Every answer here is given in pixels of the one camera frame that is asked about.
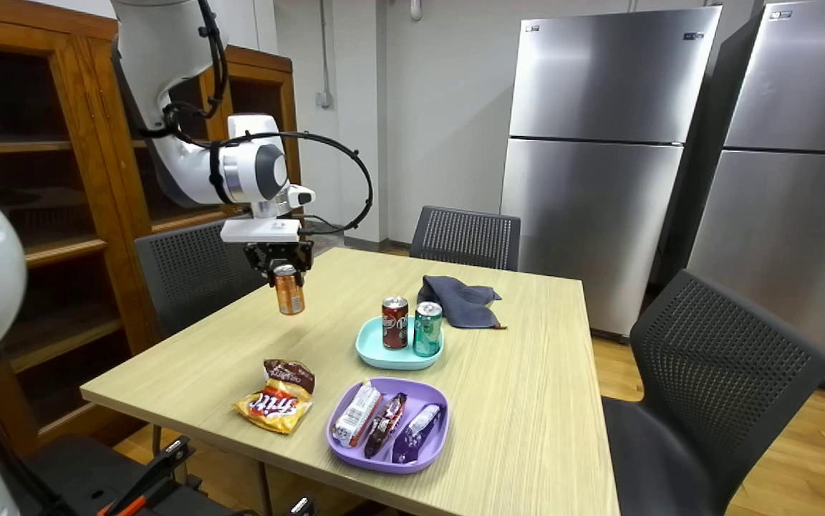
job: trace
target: table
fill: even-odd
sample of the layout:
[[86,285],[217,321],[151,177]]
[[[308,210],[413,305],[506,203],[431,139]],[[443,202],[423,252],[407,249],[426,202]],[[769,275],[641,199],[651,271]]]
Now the table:
[[[496,286],[506,331],[446,331],[420,372],[370,370],[356,332],[387,296],[414,298],[423,275]],[[409,514],[619,514],[588,309],[578,282],[403,256],[330,249],[307,275],[307,309],[277,315],[258,291],[83,384],[92,405],[205,440],[260,466]],[[247,424],[231,401],[260,387],[262,359],[318,375],[294,437]],[[419,476],[377,476],[333,458],[324,441],[337,398],[374,375],[414,380],[450,401],[450,440]]]

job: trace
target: napkin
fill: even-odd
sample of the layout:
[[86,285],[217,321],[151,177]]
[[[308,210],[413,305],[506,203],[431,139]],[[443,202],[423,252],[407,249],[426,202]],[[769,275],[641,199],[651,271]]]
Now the napkin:
[[467,286],[450,275],[423,275],[419,302],[440,305],[443,319],[459,331],[504,331],[487,308],[499,302],[492,286]]

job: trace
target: refrigerator door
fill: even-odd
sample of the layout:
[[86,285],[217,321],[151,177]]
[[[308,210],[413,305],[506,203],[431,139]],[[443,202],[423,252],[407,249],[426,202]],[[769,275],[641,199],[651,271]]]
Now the refrigerator door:
[[825,152],[825,3],[764,7],[725,146]]
[[722,152],[691,271],[825,349],[825,155]]
[[580,279],[589,327],[638,319],[682,146],[509,140],[502,212],[522,218],[522,271]]
[[719,7],[523,20],[512,139],[682,144]]

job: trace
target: purple plate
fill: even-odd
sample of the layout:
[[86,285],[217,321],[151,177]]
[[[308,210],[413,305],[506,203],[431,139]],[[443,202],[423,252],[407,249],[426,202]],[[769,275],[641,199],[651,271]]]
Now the purple plate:
[[[333,424],[335,420],[351,405],[356,398],[356,390],[361,387],[361,382],[345,390],[345,397],[337,401],[337,407],[333,411],[330,415],[330,424],[325,424],[325,444],[333,450],[335,458],[351,466],[351,468],[361,468],[361,471],[374,471],[374,473],[388,473],[388,476],[409,476],[409,473],[420,473],[423,468],[429,468],[440,450],[443,450],[443,441],[446,441],[446,428],[450,428],[450,411],[446,411],[446,398],[429,387],[429,384],[419,384],[419,382],[400,382],[400,380],[370,380],[371,387],[381,390],[381,397],[397,397],[397,392],[407,392],[407,407],[403,407],[403,415],[400,421],[394,424],[394,430],[387,437],[387,441],[381,444],[381,450],[366,458],[364,457],[364,444],[361,447],[344,447],[333,440]],[[414,463],[407,463],[407,466],[394,466],[393,463],[393,441],[403,434],[403,428],[414,420],[414,414],[423,407],[423,405],[437,405],[440,407],[440,420],[434,421],[437,428],[429,430],[426,441],[420,444],[419,450],[419,458]]]

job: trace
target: candy wrapper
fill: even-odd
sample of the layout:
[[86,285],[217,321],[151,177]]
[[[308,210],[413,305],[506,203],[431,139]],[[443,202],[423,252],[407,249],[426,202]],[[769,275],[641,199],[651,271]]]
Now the candy wrapper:
[[290,437],[313,405],[315,372],[280,359],[265,359],[262,372],[262,387],[255,397],[234,401],[234,411],[268,434]]

